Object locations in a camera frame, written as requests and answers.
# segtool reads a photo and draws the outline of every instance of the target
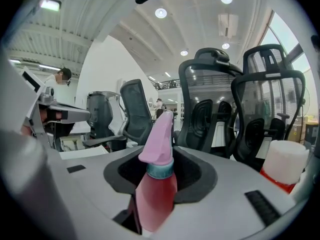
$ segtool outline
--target spray bottle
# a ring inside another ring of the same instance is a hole
[[[173,113],[167,111],[156,121],[139,160],[148,163],[146,173],[135,190],[136,205],[142,228],[156,231],[170,215],[177,192],[174,173],[171,129]]]

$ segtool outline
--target air vent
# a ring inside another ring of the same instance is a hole
[[[251,191],[244,194],[265,226],[269,226],[280,218],[280,214],[272,204],[259,191]]]
[[[232,38],[237,34],[239,16],[221,13],[218,15],[219,36]]]

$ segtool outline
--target person in background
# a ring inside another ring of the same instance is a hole
[[[53,89],[55,89],[57,85],[69,86],[71,76],[72,76],[71,70],[69,68],[64,67],[63,69],[59,70],[57,73],[49,75],[44,81],[44,84],[45,86],[52,87]]]
[[[156,100],[156,105],[155,105],[155,109],[156,109],[156,118],[159,118],[162,113],[164,112],[163,109],[162,109],[162,105],[163,105],[163,102],[160,98],[158,98]]]

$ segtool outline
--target ceiling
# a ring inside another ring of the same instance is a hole
[[[59,1],[59,12],[40,8],[25,22],[8,45],[11,58],[67,67],[79,76],[93,40],[105,38],[104,32],[122,42],[147,76],[162,82],[179,78],[179,65],[204,47],[229,43],[230,62],[239,65],[250,33],[261,27],[261,0],[149,0],[136,8],[130,0],[123,10],[117,8],[126,0]],[[155,16],[158,8],[166,9],[166,18]],[[219,14],[238,16],[235,36],[219,36]],[[113,29],[106,28],[110,22]],[[181,56],[182,50],[189,54]]]

